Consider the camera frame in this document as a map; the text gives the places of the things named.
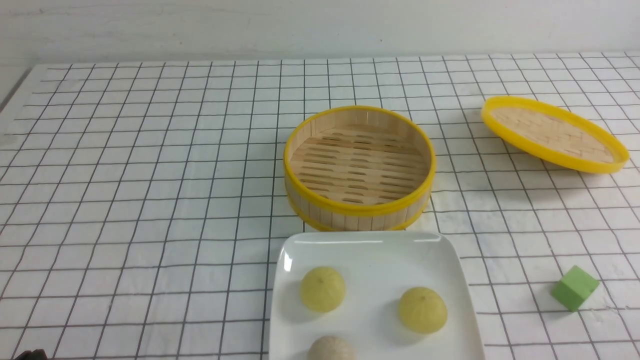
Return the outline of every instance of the steamer basket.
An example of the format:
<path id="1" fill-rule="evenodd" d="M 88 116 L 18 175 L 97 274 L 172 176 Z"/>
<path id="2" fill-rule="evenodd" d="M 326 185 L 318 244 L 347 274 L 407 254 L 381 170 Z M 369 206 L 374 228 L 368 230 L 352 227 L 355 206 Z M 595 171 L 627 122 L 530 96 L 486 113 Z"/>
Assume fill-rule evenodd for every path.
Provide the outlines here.
<path id="1" fill-rule="evenodd" d="M 433 146 L 419 127 L 370 106 L 310 117 L 284 152 L 289 203 L 321 231 L 406 228 L 427 206 L 436 170 Z"/>

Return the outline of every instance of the table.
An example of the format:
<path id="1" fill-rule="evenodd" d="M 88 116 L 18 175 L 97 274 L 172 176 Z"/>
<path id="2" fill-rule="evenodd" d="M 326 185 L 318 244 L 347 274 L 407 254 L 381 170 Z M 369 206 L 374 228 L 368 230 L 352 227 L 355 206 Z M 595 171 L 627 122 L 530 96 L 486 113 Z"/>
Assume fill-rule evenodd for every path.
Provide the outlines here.
<path id="1" fill-rule="evenodd" d="M 2 114 L 0 359 L 268 358 L 290 235 L 284 143 L 351 104 L 411 117 L 435 146 L 410 229 L 454 243 L 488 359 L 638 359 L 640 52 L 39 65 Z M 511 94 L 614 133 L 613 175 L 545 163 L 480 118 Z M 602 285 L 549 295 L 571 266 Z"/>

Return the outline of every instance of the white plate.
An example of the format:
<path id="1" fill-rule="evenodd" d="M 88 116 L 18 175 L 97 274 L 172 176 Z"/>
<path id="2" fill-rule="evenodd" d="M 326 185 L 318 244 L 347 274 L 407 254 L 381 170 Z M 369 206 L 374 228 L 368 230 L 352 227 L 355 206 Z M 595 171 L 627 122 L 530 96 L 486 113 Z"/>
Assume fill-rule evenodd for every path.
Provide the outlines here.
<path id="1" fill-rule="evenodd" d="M 319 315 L 300 301 L 300 281 L 317 266 L 337 269 L 344 302 Z M 406 329 L 397 303 L 414 286 L 437 291 L 449 310 L 444 328 L 427 336 Z M 349 341 L 359 360 L 484 360 L 465 276 L 451 242 L 409 231 L 305 233 L 291 236 L 278 259 L 269 331 L 271 360 L 304 360 L 321 336 Z"/>

